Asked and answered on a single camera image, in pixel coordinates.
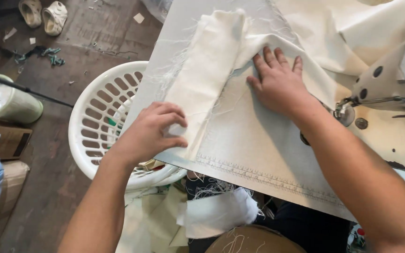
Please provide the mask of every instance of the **table surface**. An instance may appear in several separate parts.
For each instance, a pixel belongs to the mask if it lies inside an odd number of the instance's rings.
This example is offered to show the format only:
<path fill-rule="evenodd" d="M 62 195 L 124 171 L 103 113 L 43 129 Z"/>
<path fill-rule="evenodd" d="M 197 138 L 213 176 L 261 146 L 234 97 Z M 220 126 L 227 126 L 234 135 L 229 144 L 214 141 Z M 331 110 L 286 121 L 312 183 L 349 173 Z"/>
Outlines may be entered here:
<path fill-rule="evenodd" d="M 267 0 L 174 0 L 122 132 L 141 109 L 160 97 L 157 77 L 172 69 L 175 56 L 188 46 L 194 32 L 189 27 L 202 14 L 238 8 L 253 18 L 252 29 L 258 34 L 279 32 L 289 40 L 295 38 Z M 301 142 L 300 130 L 288 118 L 262 107 L 253 96 L 246 84 L 246 76 L 253 71 L 249 63 L 228 80 L 195 161 L 166 151 L 155 158 L 355 221 L 324 179 L 311 147 Z"/>

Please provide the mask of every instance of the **wooden floor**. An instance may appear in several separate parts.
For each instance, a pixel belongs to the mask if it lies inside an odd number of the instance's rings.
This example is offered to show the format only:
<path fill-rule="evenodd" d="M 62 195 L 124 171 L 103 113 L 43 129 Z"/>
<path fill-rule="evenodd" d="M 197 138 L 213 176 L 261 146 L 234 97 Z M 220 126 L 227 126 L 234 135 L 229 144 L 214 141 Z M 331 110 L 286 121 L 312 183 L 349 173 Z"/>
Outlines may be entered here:
<path fill-rule="evenodd" d="M 47 7 L 51 2 L 42 1 L 42 5 Z M 149 60 L 161 23 L 139 0 L 63 0 L 62 3 L 68 9 L 68 20 L 58 37 L 46 35 L 43 25 L 29 28 L 17 11 L 0 18 L 0 73 L 32 90 L 73 104 L 85 87 L 104 71 L 129 61 Z M 132 19 L 138 13 L 145 17 L 141 24 Z M 12 27 L 18 32 L 3 42 L 5 32 Z M 48 58 L 37 56 L 30 57 L 24 65 L 17 65 L 10 52 L 28 52 L 35 46 L 29 43 L 31 37 L 36 37 L 36 45 L 61 48 L 57 55 L 66 61 L 65 65 L 52 67 Z M 0 239 L 0 253 L 55 252 L 91 182 L 70 153 L 71 109 L 42 102 L 43 115 L 29 126 L 34 133 L 21 159 L 31 170 Z"/>

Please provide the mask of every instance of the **white laundry basket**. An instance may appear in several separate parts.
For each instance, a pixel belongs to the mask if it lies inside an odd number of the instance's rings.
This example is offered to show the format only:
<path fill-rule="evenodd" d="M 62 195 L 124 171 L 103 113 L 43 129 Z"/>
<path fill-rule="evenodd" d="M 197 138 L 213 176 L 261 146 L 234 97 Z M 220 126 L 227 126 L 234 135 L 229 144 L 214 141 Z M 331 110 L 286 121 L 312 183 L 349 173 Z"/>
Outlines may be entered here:
<path fill-rule="evenodd" d="M 147 65 L 147 61 L 138 61 L 111 68 L 94 79 L 76 101 L 68 140 L 76 164 L 90 179 L 95 176 L 101 158 L 118 139 Z M 186 172 L 173 165 L 158 171 L 137 167 L 126 189 L 168 185 Z"/>

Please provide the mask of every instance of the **person's lap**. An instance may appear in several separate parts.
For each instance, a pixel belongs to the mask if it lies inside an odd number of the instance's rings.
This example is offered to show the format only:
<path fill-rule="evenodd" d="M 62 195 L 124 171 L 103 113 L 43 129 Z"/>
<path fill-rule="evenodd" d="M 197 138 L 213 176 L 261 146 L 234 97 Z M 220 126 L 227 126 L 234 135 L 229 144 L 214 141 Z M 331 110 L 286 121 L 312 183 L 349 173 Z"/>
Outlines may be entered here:
<path fill-rule="evenodd" d="M 187 180 L 187 200 L 193 200 L 197 188 L 204 189 L 211 177 Z M 200 197 L 216 194 L 203 193 Z M 278 208 L 274 219 L 257 216 L 253 224 L 275 231 L 299 244 L 307 253 L 345 252 L 350 222 L 339 217 L 313 210 L 301 205 L 284 201 Z M 203 253 L 217 240 L 218 236 L 205 239 L 188 239 L 189 253 Z"/>

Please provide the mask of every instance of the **white slipper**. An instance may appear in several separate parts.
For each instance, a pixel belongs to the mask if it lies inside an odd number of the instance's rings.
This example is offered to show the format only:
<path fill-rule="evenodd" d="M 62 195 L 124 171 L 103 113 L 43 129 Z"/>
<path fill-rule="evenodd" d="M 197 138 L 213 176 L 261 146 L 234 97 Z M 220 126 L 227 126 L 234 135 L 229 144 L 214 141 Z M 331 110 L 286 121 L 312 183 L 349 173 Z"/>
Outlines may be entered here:
<path fill-rule="evenodd" d="M 28 26 L 36 28 L 41 25 L 40 0 L 21 0 L 18 3 L 18 9 Z"/>
<path fill-rule="evenodd" d="M 63 3 L 55 1 L 48 8 L 44 8 L 41 15 L 45 22 L 45 32 L 51 36 L 57 36 L 62 32 L 68 11 Z"/>

